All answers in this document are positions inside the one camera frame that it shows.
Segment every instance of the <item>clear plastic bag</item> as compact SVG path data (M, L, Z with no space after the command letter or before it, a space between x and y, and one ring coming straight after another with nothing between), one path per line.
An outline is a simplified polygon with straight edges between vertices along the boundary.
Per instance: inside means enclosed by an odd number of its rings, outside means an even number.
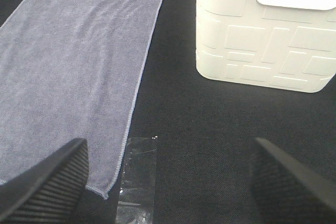
M158 137L127 140L116 224L152 224Z

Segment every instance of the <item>black carpet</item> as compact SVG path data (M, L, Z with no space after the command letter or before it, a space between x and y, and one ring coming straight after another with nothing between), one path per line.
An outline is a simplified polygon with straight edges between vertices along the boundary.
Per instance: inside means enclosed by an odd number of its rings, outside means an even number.
M0 0L0 22L20 2ZM201 77L195 3L163 1L129 134L159 136L154 223L262 223L249 192L254 137L336 183L336 78L307 94ZM113 223L118 191L87 191L72 223Z

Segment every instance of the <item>white plastic basket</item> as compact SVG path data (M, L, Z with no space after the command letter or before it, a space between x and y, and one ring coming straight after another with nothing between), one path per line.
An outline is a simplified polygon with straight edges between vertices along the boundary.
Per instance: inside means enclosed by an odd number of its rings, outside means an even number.
M336 0L197 0L206 78L302 92L336 73Z

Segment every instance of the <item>storage bin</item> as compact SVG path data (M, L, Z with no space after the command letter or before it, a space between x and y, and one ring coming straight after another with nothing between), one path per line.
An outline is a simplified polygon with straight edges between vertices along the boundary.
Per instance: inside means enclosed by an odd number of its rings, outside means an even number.
M197 0L196 66L220 81L320 91L336 73L336 0Z

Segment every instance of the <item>microfiber towel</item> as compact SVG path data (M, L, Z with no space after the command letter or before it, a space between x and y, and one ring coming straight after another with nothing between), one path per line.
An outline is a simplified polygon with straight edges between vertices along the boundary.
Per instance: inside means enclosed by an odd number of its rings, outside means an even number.
M22 1L0 27L0 183L84 137L108 197L161 3Z

